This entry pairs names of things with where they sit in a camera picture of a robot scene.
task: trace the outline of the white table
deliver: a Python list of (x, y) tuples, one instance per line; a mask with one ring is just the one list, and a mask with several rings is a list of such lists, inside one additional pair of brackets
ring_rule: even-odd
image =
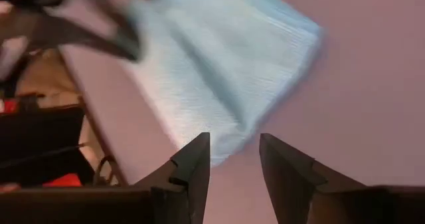
[[(286, 1), (325, 28), (325, 43), (260, 131), (367, 185), (425, 185), (425, 0)], [(126, 179), (168, 160), (174, 146), (118, 61), (66, 52)], [(212, 170), (205, 223), (276, 223), (258, 138)]]

